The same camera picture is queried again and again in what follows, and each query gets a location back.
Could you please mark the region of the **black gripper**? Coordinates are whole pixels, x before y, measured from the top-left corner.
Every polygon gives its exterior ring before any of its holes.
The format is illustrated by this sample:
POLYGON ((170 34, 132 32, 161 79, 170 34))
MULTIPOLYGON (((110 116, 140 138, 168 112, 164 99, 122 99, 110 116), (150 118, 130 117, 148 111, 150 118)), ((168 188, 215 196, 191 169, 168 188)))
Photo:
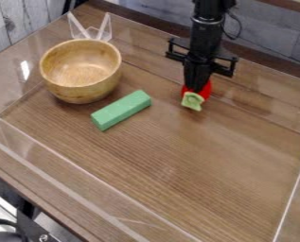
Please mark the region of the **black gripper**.
MULTIPOLYGON (((173 37, 168 40, 169 48, 166 57, 174 61, 184 62, 187 54, 176 51, 173 48, 177 46, 187 51, 191 51, 191 39, 173 37)), ((184 64, 185 86, 195 92, 201 92, 209 82, 212 73, 220 74, 225 77, 233 77, 236 65, 240 58, 229 52, 223 46, 208 56, 200 54, 191 54, 193 61, 205 63, 208 65, 197 65, 192 62, 184 64)))

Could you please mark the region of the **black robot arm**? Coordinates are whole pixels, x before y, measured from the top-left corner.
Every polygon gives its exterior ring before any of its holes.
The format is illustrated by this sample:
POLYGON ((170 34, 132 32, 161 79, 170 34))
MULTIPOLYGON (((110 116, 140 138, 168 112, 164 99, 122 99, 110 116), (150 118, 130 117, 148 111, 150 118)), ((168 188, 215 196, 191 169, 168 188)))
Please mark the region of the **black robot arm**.
POLYGON ((237 5, 236 0, 193 0, 189 38, 170 38, 166 57, 184 66, 185 87, 200 93, 211 76, 233 77, 239 57, 221 46, 225 15, 237 5))

